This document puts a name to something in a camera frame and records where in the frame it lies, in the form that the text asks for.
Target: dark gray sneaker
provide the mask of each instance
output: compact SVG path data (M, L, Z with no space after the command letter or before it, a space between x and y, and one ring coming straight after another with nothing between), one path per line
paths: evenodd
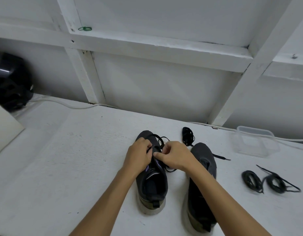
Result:
M195 158L208 170L208 172L216 179L216 162L211 150L204 143L197 143L191 153ZM200 190L190 178L189 191L185 199L186 213L189 223L193 229L199 233L211 232L216 225L216 219L202 196Z
M152 143L152 151L161 152L160 144L151 131L141 132L137 139L143 137ZM165 164L152 157L152 161L136 178L138 205L144 214L158 214L165 207L168 191Z

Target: shoe sole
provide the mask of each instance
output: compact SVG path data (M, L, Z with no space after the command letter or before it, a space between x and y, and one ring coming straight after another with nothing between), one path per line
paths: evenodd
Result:
M190 213L188 210L188 193L185 194L183 206L182 206L182 223L185 229L193 236L203 236L207 235L210 236L213 234L214 228L212 228L211 232L207 232L206 230L203 230L202 225L200 222L198 222Z
M156 214L159 214L163 210L163 208L165 207L165 205L166 205L166 198L165 198L162 202L160 202L160 207L159 208L156 208L154 210L147 208L143 204L143 202L142 202L143 199L141 199L141 197L140 197L140 195L138 193L138 190L136 191L136 200L137 200L138 208L140 209L140 211L143 214L146 214L146 215L156 215ZM144 201L144 203L147 206L152 207L152 203L147 202L147 201Z

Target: white table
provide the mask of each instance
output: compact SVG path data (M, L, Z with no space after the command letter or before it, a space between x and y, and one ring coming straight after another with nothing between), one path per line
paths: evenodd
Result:
M231 159L216 158L218 182L273 236L303 235L303 150L297 149L302 144L285 142L293 147L280 144L280 152L262 159L235 153L228 131L107 107L71 110L51 102L34 104L18 120L26 129L0 153L0 235L68 235L110 184L141 131L181 141L182 127L193 130L194 143ZM256 164L302 192L276 194L266 184L265 194L251 191L241 173L266 176ZM179 170L167 176L164 210L155 216L140 213L134 182L112 235L189 235L181 223L188 178ZM218 225L213 235L223 235Z

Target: green rubber band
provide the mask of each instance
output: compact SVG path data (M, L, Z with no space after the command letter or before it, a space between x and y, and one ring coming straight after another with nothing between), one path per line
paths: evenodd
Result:
M88 26L82 26L82 27L79 27L78 30L91 31L92 28L91 28L91 27L88 27Z

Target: hand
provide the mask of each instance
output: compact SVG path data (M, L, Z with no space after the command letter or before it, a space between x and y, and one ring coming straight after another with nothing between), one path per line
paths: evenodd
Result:
M135 177L137 177L151 162L152 148L147 152L150 147L152 147L152 144L149 140L144 138L137 139L137 141L129 147L123 167L131 173L134 173Z
M193 162L197 162L189 149L180 142L167 142L162 149L162 153L154 152L154 157L171 168L183 171L186 171Z

